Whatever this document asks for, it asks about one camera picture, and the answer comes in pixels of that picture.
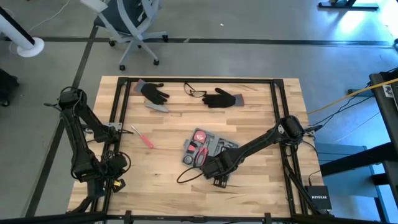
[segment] red screwdriver handle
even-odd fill
[[[151,141],[150,141],[149,139],[147,139],[145,136],[140,135],[139,137],[144,141],[144,143],[145,143],[148,147],[150,147],[151,149],[154,148],[154,145],[153,145],[153,144],[151,143]]]

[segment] black metal frame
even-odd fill
[[[113,100],[113,105],[112,105],[112,110],[111,110],[111,116],[109,118],[109,122],[115,122],[116,118],[116,112],[118,108],[118,102],[120,99],[121,95],[121,89],[125,85],[125,91],[124,91],[124,96],[123,96],[123,103],[122,103],[122,108],[120,111],[120,117],[119,121],[120,123],[124,123],[124,118],[126,115],[126,110],[127,110],[127,102],[129,100],[129,93],[131,89],[131,83],[132,82],[138,82],[140,78],[128,78],[128,77],[120,77],[118,79],[117,87],[116,87],[116,92]],[[264,83],[264,84],[270,84],[271,88],[271,97],[272,97],[272,105],[274,107],[274,113],[275,113],[275,121],[278,122],[280,120],[280,113],[279,113],[279,107],[278,107],[278,101],[277,101],[277,95],[276,95],[276,88],[275,86],[279,87],[280,90],[280,97],[282,98],[282,107],[284,110],[284,116],[289,115],[289,109],[287,106],[287,99],[286,99],[286,93],[285,93],[285,87],[284,87],[284,81],[283,79],[243,79],[243,78],[212,78],[212,79],[205,79],[205,78],[143,78],[145,82],[188,82],[188,83]],[[119,146],[120,146],[120,138],[119,142],[117,142],[114,145],[113,150],[118,152],[119,151]],[[104,145],[103,153],[109,149],[109,144]],[[282,158],[285,158],[282,160],[283,167],[285,167],[285,162],[287,162],[287,155],[285,151],[285,146],[280,144],[280,153],[282,154]],[[299,160],[297,158],[296,154],[293,154],[292,156],[292,163],[294,167],[294,172],[295,175],[297,176],[298,180],[302,184],[302,179],[301,179],[301,173],[300,173],[300,167],[299,167]],[[294,196],[293,196],[293,190],[292,190],[292,184],[290,182],[289,176],[284,172],[284,179],[285,179],[285,185],[286,185],[286,191],[287,191],[287,198],[288,198],[288,203],[289,203],[289,210],[290,214],[295,214],[295,204],[294,204]],[[101,209],[102,212],[108,212],[109,208],[109,200],[111,196],[111,186],[109,182],[106,183],[106,196],[104,199],[103,203],[103,208]],[[299,195],[300,199],[300,206],[303,214],[308,214],[307,210],[307,205],[301,195]],[[98,206],[98,200],[95,200],[90,208],[91,212],[96,212]],[[184,217],[184,219],[196,219],[195,217]],[[207,220],[209,221],[217,221],[219,219],[225,219],[225,217],[206,217]],[[241,217],[238,220],[239,221],[234,221],[234,222],[259,222],[265,218],[259,218],[259,217]]]
[[[356,10],[376,10],[379,6],[376,3],[358,3],[354,6],[356,0],[337,0],[337,2],[320,2],[319,8],[332,8],[332,9],[356,9]]]
[[[128,78],[120,77],[117,82],[116,92],[113,100],[111,115],[109,122],[113,123],[116,119],[116,113],[118,110],[118,103],[121,94],[122,87],[125,85],[124,98],[122,102],[122,108],[120,112],[119,122],[123,125],[127,103],[129,99],[129,93],[131,89],[131,83],[137,82],[139,78]],[[287,105],[285,87],[283,79],[245,79],[245,78],[143,78],[146,82],[190,82],[190,83],[263,83],[270,84],[272,105],[274,107],[275,121],[280,120],[280,113],[277,101],[276,87],[279,87],[280,97],[282,99],[282,108],[284,116],[289,115],[289,108]],[[114,144],[114,151],[119,151],[120,139]],[[104,144],[103,153],[109,149],[109,144]],[[285,164],[289,162],[285,151],[285,146],[280,144],[280,153],[282,155],[282,165],[284,169],[289,166]],[[294,167],[295,175],[299,181],[299,185],[302,186],[302,179],[299,167],[299,160],[296,154],[292,154],[292,163]],[[328,215],[309,215],[307,205],[303,196],[299,194],[300,206],[302,214],[299,214],[295,210],[294,196],[291,185],[291,179],[289,175],[284,172],[285,186],[287,192],[287,200],[289,203],[289,210],[291,217],[287,218],[271,218],[270,213],[264,213],[263,217],[204,217],[204,216],[157,216],[157,215],[132,215],[130,210],[126,211],[124,215],[107,215],[109,209],[109,202],[111,198],[111,184],[109,181],[106,183],[106,195],[104,198],[103,207],[100,212],[97,212],[98,200],[95,200],[91,204],[90,212],[87,213],[67,213],[62,215],[50,215],[43,217],[27,217],[27,218],[15,218],[9,220],[0,220],[0,224],[10,223],[88,223],[107,220],[124,220],[125,223],[133,223],[134,220],[158,220],[158,221],[188,221],[193,223],[204,223],[204,222],[285,222],[285,223],[379,223],[364,220],[353,220],[346,218],[334,218]]]

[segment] black box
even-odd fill
[[[322,210],[330,210],[331,203],[327,186],[305,186],[312,202]]]

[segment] white office chair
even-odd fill
[[[154,65],[159,64],[159,59],[150,50],[143,40],[162,37],[168,42],[166,32],[144,33],[157,17],[157,12],[162,8],[161,0],[110,0],[108,4],[100,0],[80,0],[81,3],[94,10],[98,17],[94,25],[107,28],[112,34],[110,46],[117,43],[130,42],[119,62],[121,71],[126,69],[124,59],[133,46],[143,47],[154,58]]]

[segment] pliers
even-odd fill
[[[210,143],[210,139],[207,138],[205,143],[199,149],[199,152],[195,155],[195,159],[193,161],[194,167],[202,166],[205,163],[206,157],[209,153],[209,150],[207,149],[209,143]]]

